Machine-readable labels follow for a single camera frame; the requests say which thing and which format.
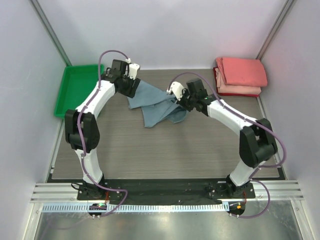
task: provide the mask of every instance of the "stack of folded towels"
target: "stack of folded towels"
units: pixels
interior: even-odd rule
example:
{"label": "stack of folded towels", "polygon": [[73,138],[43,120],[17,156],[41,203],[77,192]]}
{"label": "stack of folded towels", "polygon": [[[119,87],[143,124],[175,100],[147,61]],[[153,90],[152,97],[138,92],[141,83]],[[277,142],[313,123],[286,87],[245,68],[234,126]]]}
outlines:
{"label": "stack of folded towels", "polygon": [[217,57],[215,60],[216,91],[222,96],[258,97],[261,87],[268,84],[260,60],[235,57]]}

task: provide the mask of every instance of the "gray cloth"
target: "gray cloth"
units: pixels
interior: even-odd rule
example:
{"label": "gray cloth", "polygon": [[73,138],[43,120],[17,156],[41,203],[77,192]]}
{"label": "gray cloth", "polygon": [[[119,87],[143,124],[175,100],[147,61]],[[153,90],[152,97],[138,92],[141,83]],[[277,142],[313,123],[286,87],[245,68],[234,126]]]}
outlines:
{"label": "gray cloth", "polygon": [[180,123],[187,116],[187,111],[175,103],[173,95],[168,95],[145,81],[140,81],[134,98],[128,97],[128,101],[130,109],[141,107],[146,128],[152,128],[165,119],[174,124]]}

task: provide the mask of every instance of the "plastic tray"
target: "plastic tray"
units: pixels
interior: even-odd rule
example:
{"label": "plastic tray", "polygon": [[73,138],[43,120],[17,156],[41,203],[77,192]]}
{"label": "plastic tray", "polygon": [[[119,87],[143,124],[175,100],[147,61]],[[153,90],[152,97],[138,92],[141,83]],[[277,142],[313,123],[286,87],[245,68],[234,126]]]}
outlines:
{"label": "plastic tray", "polygon": [[98,81],[98,65],[67,66],[64,69],[54,115],[64,118],[68,109],[75,110],[86,100]]}

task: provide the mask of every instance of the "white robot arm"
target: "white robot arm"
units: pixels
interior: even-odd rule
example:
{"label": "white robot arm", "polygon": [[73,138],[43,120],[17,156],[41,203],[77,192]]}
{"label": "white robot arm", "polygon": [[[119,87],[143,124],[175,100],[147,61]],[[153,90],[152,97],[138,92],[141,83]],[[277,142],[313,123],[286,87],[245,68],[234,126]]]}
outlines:
{"label": "white robot arm", "polygon": [[[79,105],[76,110],[67,110],[64,116],[65,122],[65,139],[71,144],[75,150],[80,162],[84,153],[81,138],[77,128],[77,119],[80,111],[85,107],[81,116],[81,129],[85,139],[86,155],[84,157],[84,165],[91,178],[100,185],[105,185],[103,172],[100,169],[97,146],[100,140],[96,119],[107,101],[117,92],[127,97],[133,98],[140,79],[137,78],[140,66],[131,63],[130,59],[126,61],[113,60],[111,68],[107,68],[106,72],[101,76],[101,83],[97,82],[95,88],[86,100]],[[87,103],[96,94],[89,105]],[[103,195],[94,183],[88,178],[83,171],[84,188],[90,191],[92,197],[99,198]]]}
{"label": "white robot arm", "polygon": [[[227,176],[226,183],[231,196],[240,195],[256,169],[278,151],[272,135],[243,119],[258,122],[272,130],[270,122],[265,118],[257,120],[247,116],[229,106],[224,100],[217,100],[213,95],[208,95],[199,78],[187,82],[187,88],[174,81],[167,92],[174,94],[177,104],[186,110],[196,108],[198,112],[218,120],[239,136],[241,159],[234,171]],[[226,107],[237,112],[243,119],[232,114]]]}

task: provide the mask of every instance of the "gray wood tabletop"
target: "gray wood tabletop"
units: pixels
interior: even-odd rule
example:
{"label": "gray wood tabletop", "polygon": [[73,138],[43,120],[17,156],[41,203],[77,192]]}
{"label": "gray wood tabletop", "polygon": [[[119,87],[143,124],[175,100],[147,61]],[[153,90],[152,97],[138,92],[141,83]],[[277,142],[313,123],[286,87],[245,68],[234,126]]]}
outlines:
{"label": "gray wood tabletop", "polygon": [[[141,70],[138,77],[166,90],[176,75],[191,70]],[[212,84],[211,69],[197,69]],[[178,82],[196,78],[184,75]],[[227,96],[223,99],[244,114],[260,119],[254,97]],[[168,120],[153,128],[144,127],[142,110],[129,109],[121,94],[113,96],[102,109],[97,123],[100,142],[97,155],[107,179],[225,178],[237,166],[239,138],[219,121],[193,110],[181,123]],[[272,158],[267,164],[274,164]],[[274,168],[260,170],[256,177],[278,177]],[[77,155],[63,134],[54,164],[53,179],[81,179]]]}

